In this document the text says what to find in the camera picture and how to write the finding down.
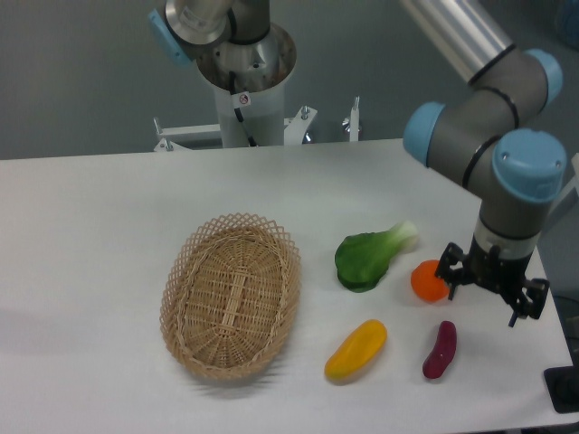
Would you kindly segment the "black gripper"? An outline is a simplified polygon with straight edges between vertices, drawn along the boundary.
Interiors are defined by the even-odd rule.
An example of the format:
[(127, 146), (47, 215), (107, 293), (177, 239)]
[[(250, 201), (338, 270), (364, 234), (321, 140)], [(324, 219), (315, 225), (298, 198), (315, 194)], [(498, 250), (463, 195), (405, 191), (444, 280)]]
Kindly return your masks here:
[(518, 319), (541, 317), (550, 289), (546, 278), (526, 279), (531, 255), (531, 250), (513, 255), (497, 241), (484, 244), (473, 236), (468, 254), (449, 243), (434, 275), (448, 287), (449, 300), (454, 299), (458, 286), (470, 284), (499, 294), (512, 309), (508, 326), (514, 327)]

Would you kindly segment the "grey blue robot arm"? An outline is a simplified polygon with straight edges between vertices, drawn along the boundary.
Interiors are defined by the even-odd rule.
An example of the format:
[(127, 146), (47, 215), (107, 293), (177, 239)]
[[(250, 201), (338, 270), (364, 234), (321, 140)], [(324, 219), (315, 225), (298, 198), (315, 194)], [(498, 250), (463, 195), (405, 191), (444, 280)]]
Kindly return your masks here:
[[(436, 274), (450, 289), (474, 284), (500, 295), (514, 320), (537, 319), (549, 284), (526, 270), (567, 160), (555, 137), (525, 124), (560, 93), (561, 68), (546, 52), (519, 50), (476, 1), (403, 6), (472, 88), (455, 108), (420, 106), (403, 132), (408, 154), (481, 200), (470, 249), (450, 244)], [(166, 54), (195, 63), (214, 88), (224, 146), (303, 142), (315, 113), (284, 118), (296, 53), (268, 2), (165, 1), (148, 22)]]

